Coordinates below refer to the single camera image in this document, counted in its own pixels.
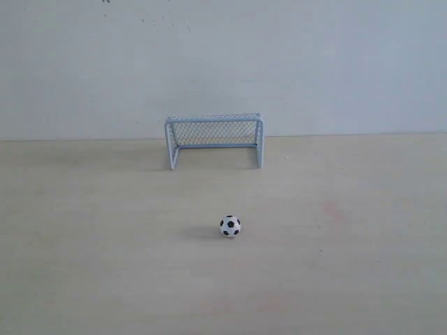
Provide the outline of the miniature white soccer goal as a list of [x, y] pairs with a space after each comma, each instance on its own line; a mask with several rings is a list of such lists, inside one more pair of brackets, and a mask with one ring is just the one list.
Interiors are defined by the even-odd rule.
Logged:
[[262, 114], [168, 116], [164, 123], [170, 168], [175, 169], [183, 149], [250, 148], [263, 167], [265, 122]]

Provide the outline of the small black white soccer ball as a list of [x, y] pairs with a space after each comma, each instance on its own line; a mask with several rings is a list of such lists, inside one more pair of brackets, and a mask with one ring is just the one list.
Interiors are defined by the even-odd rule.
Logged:
[[233, 238], [241, 233], [242, 223], [238, 217], [227, 215], [221, 219], [219, 230], [224, 237]]

